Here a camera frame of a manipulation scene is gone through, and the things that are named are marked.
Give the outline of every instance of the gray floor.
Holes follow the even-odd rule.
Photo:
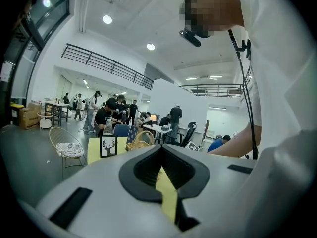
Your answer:
[[[77,138],[85,149],[87,159],[89,137],[95,135],[84,134],[81,130],[84,122],[69,118],[66,123],[66,119],[62,119],[61,127]],[[14,125],[0,130],[0,149],[12,189],[19,199],[33,207],[46,193],[62,182],[61,157],[50,142],[49,131],[50,129],[40,130],[39,127],[24,130]],[[83,157],[81,162],[87,164]],[[67,159],[66,164],[79,164],[79,161]],[[80,166],[64,168],[64,179],[81,168]]]

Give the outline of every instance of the rattan chair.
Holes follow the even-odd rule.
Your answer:
[[[85,166],[81,163],[80,157],[83,156],[85,158],[85,151],[84,148],[81,146],[79,141],[68,131],[60,128],[60,127],[54,127],[50,129],[50,140],[55,148],[56,152],[59,156],[61,156],[61,176],[62,179],[64,179],[63,176],[63,162],[64,167],[69,168],[72,166]],[[80,162],[80,165],[69,165],[66,166],[66,159],[78,159]]]

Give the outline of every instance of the black chair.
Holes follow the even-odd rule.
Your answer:
[[[188,130],[184,140],[182,141],[182,143],[178,143],[178,142],[172,141],[171,144],[172,145],[181,146],[181,147],[185,147],[188,144],[188,142],[190,141],[191,137],[193,136],[195,129],[197,128],[196,123],[194,121],[190,122],[188,124],[188,128],[189,128],[189,130]]]

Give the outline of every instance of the chair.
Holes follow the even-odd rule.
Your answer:
[[[54,127],[50,129],[50,141],[55,148],[57,154],[61,156],[61,177],[64,179],[63,176],[63,162],[64,162],[64,167],[69,168],[72,166],[85,166],[81,163],[80,157],[83,156],[84,159],[86,160],[84,156],[84,148],[81,146],[79,141],[68,131],[60,128],[60,127]],[[70,165],[66,166],[66,159],[78,159],[80,162],[80,165]]]
[[[98,137],[100,128],[99,128],[99,125],[96,123],[96,120],[94,122],[95,122],[95,134],[96,134],[96,137]]]
[[[129,135],[130,127],[126,124],[117,124],[114,127],[113,135],[118,137],[127,137]]]
[[[190,141],[192,135],[194,134],[195,129],[197,128],[196,123],[194,121],[190,122],[188,124],[188,128],[189,128],[189,130],[188,130],[184,140],[182,141],[182,143],[178,143],[178,142],[172,141],[171,144],[172,145],[181,146],[181,147],[185,147],[188,144],[188,142]]]

